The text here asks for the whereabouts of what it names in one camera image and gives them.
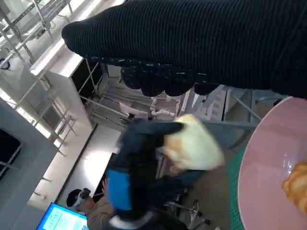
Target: bread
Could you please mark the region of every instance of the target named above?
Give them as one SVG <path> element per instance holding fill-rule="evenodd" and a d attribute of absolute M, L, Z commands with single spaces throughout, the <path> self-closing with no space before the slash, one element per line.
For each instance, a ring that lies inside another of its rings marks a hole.
<path fill-rule="evenodd" d="M 307 162 L 296 164 L 287 180 L 283 181 L 286 197 L 307 214 Z"/>
<path fill-rule="evenodd" d="M 223 151 L 205 125 L 193 115 L 175 120 L 184 128 L 165 137 L 165 154 L 180 169 L 212 170 L 224 164 Z"/>

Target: pink plate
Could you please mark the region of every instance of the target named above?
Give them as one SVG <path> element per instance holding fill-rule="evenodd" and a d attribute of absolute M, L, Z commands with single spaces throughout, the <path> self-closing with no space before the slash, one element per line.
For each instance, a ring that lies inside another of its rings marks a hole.
<path fill-rule="evenodd" d="M 307 230 L 307 215 L 282 191 L 299 161 L 307 161 L 307 101 L 288 98 L 260 122 L 243 156 L 238 204 L 245 230 Z"/>

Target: blue glove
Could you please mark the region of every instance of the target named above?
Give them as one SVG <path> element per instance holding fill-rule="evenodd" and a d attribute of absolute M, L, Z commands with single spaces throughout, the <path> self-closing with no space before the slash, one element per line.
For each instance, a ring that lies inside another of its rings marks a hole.
<path fill-rule="evenodd" d="M 134 220 L 148 209 L 149 189 L 155 182 L 155 149 L 163 146 L 164 135 L 178 132 L 176 122 L 135 120 L 124 133 L 122 148 L 107 172 L 109 201 L 122 219 Z"/>

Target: blue screen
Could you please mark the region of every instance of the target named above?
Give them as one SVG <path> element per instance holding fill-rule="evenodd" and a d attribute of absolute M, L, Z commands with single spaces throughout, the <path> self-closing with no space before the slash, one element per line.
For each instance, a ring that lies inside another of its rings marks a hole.
<path fill-rule="evenodd" d="M 88 230 L 86 216 L 51 203 L 36 230 Z"/>

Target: black knit sweater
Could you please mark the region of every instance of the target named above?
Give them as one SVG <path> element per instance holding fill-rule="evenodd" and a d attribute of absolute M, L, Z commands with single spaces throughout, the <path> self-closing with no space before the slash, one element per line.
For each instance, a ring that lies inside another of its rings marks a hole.
<path fill-rule="evenodd" d="M 62 37 L 86 58 L 172 64 L 207 82 L 307 98 L 306 0 L 133 0 Z"/>

